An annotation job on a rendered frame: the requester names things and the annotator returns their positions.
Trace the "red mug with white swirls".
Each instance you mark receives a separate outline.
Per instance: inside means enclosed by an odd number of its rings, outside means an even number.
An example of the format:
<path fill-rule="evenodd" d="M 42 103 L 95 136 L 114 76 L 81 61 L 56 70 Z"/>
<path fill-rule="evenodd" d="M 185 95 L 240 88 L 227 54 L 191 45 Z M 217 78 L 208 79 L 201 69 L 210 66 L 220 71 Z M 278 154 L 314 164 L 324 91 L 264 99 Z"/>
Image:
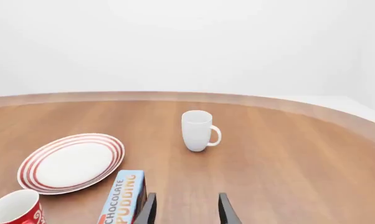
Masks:
<path fill-rule="evenodd" d="M 35 190 L 17 190 L 0 198 L 0 224 L 47 224 Z"/>

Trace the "blue chocolate pudding box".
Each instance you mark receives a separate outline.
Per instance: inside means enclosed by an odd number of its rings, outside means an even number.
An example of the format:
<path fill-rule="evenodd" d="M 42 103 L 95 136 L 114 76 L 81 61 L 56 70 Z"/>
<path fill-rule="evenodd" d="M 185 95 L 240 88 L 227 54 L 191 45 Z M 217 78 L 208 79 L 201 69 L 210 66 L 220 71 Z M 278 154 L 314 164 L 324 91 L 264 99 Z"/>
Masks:
<path fill-rule="evenodd" d="M 117 173 L 97 224 L 133 224 L 146 200 L 144 171 L 121 170 Z"/>

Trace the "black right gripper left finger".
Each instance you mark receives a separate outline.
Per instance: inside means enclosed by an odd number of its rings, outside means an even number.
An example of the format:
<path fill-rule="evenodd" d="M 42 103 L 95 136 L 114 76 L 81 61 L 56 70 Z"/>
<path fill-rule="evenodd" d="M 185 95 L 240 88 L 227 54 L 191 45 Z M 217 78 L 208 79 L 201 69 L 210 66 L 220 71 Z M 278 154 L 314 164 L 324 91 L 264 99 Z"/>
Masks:
<path fill-rule="evenodd" d="M 146 202 L 133 224 L 154 224 L 156 220 L 156 193 L 149 193 Z"/>

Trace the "white plate with red rings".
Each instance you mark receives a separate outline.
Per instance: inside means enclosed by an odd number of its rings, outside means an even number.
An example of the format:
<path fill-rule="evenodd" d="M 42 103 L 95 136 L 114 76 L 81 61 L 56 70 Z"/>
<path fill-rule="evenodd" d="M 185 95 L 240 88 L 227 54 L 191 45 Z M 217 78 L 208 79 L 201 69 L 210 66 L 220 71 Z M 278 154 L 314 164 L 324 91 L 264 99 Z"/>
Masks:
<path fill-rule="evenodd" d="M 76 134 L 36 149 L 23 160 L 16 177 L 23 189 L 41 195 L 68 194 L 108 177 L 124 156 L 123 143 L 113 136 Z"/>

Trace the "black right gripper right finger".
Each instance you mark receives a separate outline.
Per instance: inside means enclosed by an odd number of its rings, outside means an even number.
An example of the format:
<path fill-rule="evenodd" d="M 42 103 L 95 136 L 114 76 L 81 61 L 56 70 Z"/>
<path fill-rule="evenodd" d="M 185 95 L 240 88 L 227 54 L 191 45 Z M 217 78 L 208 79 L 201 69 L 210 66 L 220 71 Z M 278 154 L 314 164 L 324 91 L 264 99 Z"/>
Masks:
<path fill-rule="evenodd" d="M 226 193 L 219 193 L 218 212 L 221 224 L 242 224 Z"/>

